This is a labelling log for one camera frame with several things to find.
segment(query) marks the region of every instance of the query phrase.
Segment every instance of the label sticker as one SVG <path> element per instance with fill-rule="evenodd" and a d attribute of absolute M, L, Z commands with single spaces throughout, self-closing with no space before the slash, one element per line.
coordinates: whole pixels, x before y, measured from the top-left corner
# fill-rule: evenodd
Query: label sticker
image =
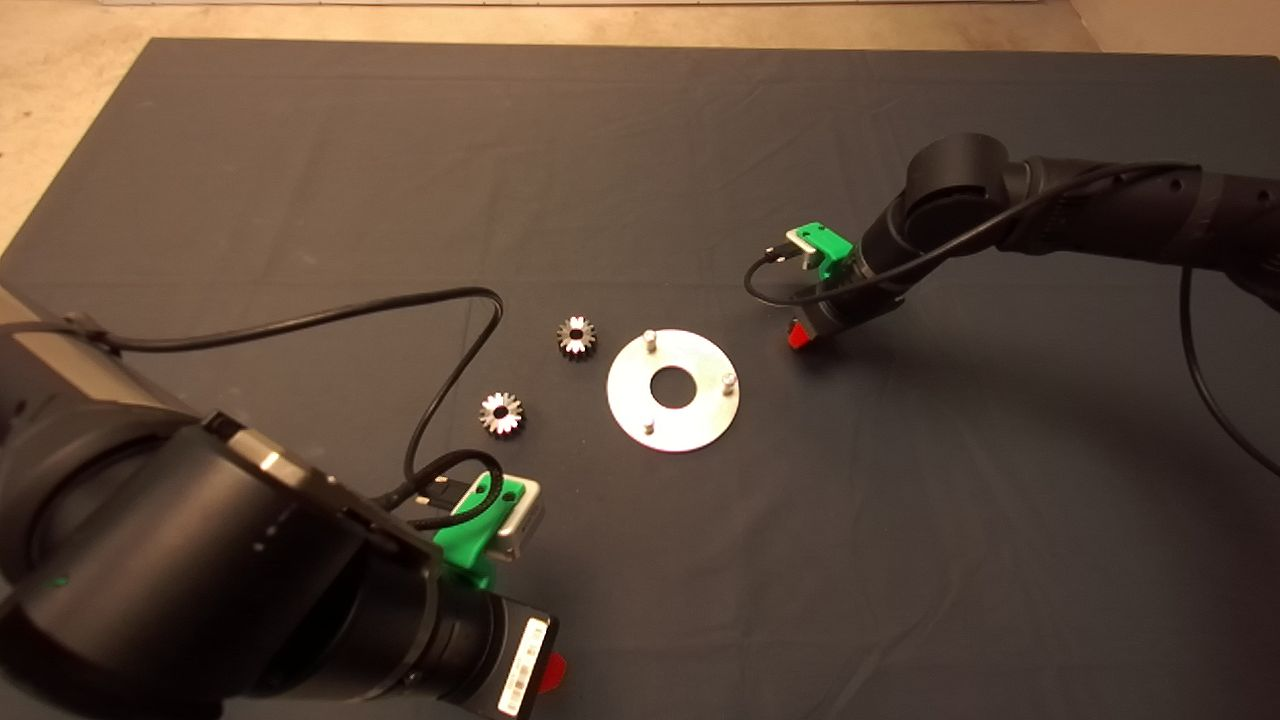
<path fill-rule="evenodd" d="M 511 664 L 511 673 L 507 674 L 507 684 L 502 688 L 502 697 L 498 700 L 498 711 L 515 717 L 520 712 L 520 706 L 525 702 L 525 693 L 529 692 L 529 679 L 534 675 L 534 665 L 538 662 L 538 653 L 543 651 L 543 641 L 547 639 L 547 621 L 530 618 L 525 625 L 525 634 L 520 638 L 516 648 L 516 660 Z"/>

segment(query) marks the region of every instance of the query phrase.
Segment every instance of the metal gear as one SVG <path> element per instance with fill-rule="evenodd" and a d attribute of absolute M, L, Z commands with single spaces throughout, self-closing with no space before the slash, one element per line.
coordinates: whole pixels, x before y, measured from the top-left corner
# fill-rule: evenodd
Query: metal gear
<path fill-rule="evenodd" d="M 576 315 L 561 323 L 556 331 L 556 340 L 559 341 L 561 352 L 571 360 L 586 357 L 595 350 L 595 325 L 581 315 Z"/>
<path fill-rule="evenodd" d="M 494 437 L 511 437 L 525 420 L 525 406 L 509 392 L 495 392 L 480 404 L 480 424 Z"/>

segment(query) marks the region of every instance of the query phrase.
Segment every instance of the circular metal plate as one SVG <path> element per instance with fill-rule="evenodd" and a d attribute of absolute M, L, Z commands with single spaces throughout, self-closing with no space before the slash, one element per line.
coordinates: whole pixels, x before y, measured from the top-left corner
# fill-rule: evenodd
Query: circular metal plate
<path fill-rule="evenodd" d="M 694 378 L 698 389 L 689 405 L 667 407 L 654 400 L 649 383 L 663 368 L 680 368 Z M 613 359 L 607 387 L 609 410 L 622 430 L 663 452 L 687 452 L 713 442 L 733 423 L 741 395 L 728 356 L 714 342 L 686 331 L 645 331 L 632 340 Z"/>

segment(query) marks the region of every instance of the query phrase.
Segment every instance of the table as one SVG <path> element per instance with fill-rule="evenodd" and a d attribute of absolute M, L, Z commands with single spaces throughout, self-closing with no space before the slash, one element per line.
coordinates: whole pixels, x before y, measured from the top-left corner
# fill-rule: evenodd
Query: table
<path fill-rule="evenodd" d="M 1193 393 L 1175 270 L 978 255 L 809 356 L 740 277 L 804 222 L 856 236 L 951 132 L 1274 176 L 1277 90 L 1274 58 L 156 40 L 0 279 L 154 336 L 502 292 L 428 451 L 544 483 L 498 585 L 563 620 L 539 717 L 1271 717 L 1280 484 Z M 556 351 L 570 314 L 602 332 L 586 364 Z M 484 316 L 131 363 L 374 492 Z M 1210 383 L 1280 451 L 1276 318 L 1208 277 L 1196 318 Z M 604 400 L 613 354 L 668 327 L 741 377 L 735 424 L 689 455 L 640 447 Z M 495 389 L 530 409 L 503 445 L 475 420 Z M 460 714 L 228 710 L 302 716 Z"/>

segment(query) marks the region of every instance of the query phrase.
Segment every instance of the beige floor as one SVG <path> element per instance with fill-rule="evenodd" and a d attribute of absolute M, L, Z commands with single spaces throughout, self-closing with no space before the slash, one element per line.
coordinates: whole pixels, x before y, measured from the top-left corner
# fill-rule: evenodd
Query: beige floor
<path fill-rule="evenodd" d="M 1158 33 L 1144 32 L 1149 18 L 1158 18 Z M 95 0 L 0 0 L 0 250 L 155 36 L 1275 54 L 1280 40 L 1268 28 L 1276 27 L 1280 0 L 737 8 L 108 8 Z"/>

